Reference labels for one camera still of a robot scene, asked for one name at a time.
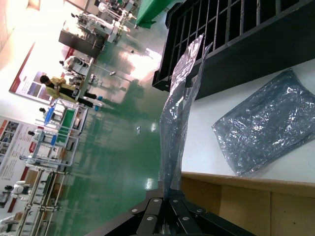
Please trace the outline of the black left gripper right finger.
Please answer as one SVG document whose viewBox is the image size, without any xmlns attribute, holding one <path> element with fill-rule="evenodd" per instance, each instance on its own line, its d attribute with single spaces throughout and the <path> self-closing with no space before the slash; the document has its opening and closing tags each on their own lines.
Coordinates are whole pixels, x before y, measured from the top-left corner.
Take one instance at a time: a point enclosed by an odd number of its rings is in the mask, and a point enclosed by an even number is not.
<svg viewBox="0 0 315 236">
<path fill-rule="evenodd" d="M 189 202 L 183 191 L 168 192 L 168 216 L 185 236 L 247 236 L 249 232 L 225 219 Z"/>
</svg>

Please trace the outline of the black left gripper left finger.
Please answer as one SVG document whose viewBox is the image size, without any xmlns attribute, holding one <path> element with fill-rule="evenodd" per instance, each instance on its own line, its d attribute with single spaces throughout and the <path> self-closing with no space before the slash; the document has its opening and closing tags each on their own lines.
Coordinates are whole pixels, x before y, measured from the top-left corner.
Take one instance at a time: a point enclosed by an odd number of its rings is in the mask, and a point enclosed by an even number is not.
<svg viewBox="0 0 315 236">
<path fill-rule="evenodd" d="M 131 207 L 87 236 L 144 236 L 156 230 L 161 210 L 162 191 L 147 191 L 145 200 Z"/>
</svg>

